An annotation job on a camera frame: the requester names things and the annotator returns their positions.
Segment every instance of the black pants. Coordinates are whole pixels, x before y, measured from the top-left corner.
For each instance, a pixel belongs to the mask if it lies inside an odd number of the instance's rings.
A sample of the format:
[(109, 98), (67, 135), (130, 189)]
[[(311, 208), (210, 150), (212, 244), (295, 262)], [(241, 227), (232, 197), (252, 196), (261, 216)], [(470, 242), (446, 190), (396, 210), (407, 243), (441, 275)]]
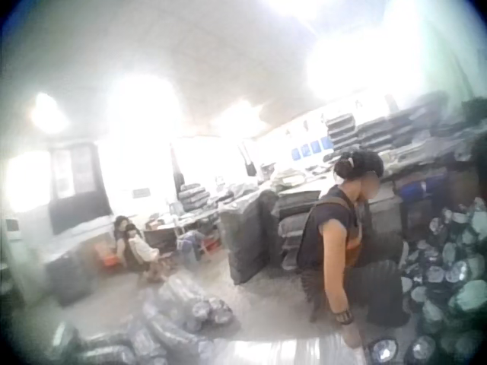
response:
[[(403, 289), (398, 263), (403, 240), (393, 234), (371, 233), (362, 240), (356, 265), (345, 270), (344, 288), (350, 304), (368, 306), (372, 322), (384, 313), (398, 313), (403, 308)], [(301, 283), (308, 302), (314, 305), (312, 318), (323, 302), (323, 268), (301, 272)]]

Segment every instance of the white top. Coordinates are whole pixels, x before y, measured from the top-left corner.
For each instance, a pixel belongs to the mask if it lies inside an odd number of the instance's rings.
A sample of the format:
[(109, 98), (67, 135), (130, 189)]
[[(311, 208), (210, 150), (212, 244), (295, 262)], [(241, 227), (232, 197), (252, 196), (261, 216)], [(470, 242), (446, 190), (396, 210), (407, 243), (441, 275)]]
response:
[(146, 262), (154, 261), (159, 256), (159, 250), (148, 245), (141, 237), (129, 239), (130, 246)]

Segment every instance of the seated woman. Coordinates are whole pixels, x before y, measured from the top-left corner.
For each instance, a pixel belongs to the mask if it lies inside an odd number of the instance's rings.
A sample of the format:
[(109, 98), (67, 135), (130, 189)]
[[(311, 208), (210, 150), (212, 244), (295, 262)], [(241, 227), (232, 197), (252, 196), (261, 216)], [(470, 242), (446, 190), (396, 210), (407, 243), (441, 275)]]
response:
[(122, 265), (130, 271), (146, 271), (148, 267), (144, 265), (143, 260), (138, 257), (126, 240), (126, 228), (129, 224), (131, 224), (130, 220), (122, 215), (115, 219), (113, 235), (116, 241), (116, 255)]
[(137, 229), (137, 227), (129, 223), (125, 229), (126, 242), (129, 243), (130, 249), (134, 252), (138, 261), (142, 262), (144, 269), (147, 272), (147, 278), (150, 281), (160, 281), (163, 267), (159, 262), (159, 250), (150, 247), (146, 243)]
[(398, 236), (365, 235), (357, 207), (379, 189), (384, 164), (373, 151), (343, 154), (335, 173), (344, 179), (311, 210), (298, 252), (298, 267), (307, 299), (314, 304), (311, 320), (326, 295), (342, 324), (350, 347), (361, 344), (351, 303), (368, 305), (368, 321), (399, 327), (409, 319), (403, 311), (398, 263), (403, 241)]

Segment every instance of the ceiling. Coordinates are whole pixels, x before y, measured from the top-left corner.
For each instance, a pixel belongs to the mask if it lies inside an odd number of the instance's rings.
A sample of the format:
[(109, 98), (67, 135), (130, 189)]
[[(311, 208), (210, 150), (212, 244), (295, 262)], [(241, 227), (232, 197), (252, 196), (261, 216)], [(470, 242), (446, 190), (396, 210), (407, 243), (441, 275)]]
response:
[(26, 0), (3, 33), (2, 136), (43, 138), (27, 118), (40, 91), (70, 121), (60, 138), (103, 135), (110, 88), (129, 73), (169, 80), (196, 133), (238, 100), (276, 127), (324, 104), (305, 72), (317, 39), (379, 22), (385, 2), (329, 0), (307, 27), (264, 0)]

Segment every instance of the orange apron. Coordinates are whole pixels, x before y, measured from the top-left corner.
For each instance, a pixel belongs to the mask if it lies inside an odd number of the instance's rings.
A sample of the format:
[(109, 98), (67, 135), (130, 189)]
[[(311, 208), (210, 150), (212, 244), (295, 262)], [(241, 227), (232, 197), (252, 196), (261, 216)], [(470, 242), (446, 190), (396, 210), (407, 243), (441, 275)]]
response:
[[(317, 205), (322, 204), (338, 204), (344, 207), (347, 211), (350, 211), (350, 207), (345, 200), (337, 197), (324, 198)], [(345, 247), (345, 266), (350, 267), (355, 265), (361, 250), (362, 240), (362, 226), (358, 219), (358, 227), (352, 224), (351, 227), (347, 227), (348, 241)]]

